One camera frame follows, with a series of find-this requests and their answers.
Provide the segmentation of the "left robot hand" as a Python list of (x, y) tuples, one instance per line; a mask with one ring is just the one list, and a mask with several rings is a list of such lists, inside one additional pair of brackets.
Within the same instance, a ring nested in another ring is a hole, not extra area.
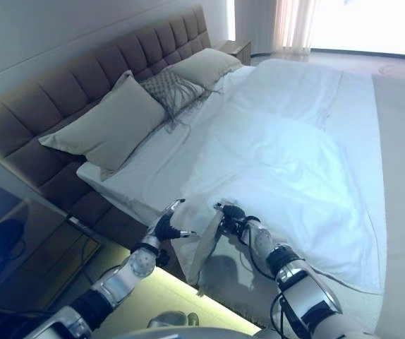
[(158, 249), (160, 244), (166, 240), (189, 238), (197, 236), (195, 231), (178, 230), (171, 225), (171, 219), (176, 209), (184, 203), (184, 198), (179, 198), (170, 203), (149, 226), (142, 242), (152, 248)]

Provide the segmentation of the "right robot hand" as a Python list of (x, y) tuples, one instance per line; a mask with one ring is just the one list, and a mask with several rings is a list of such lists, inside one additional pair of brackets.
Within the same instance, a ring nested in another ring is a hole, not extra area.
[(215, 203), (214, 209), (222, 214), (219, 226), (230, 234), (241, 236), (247, 226), (243, 209), (232, 204)]

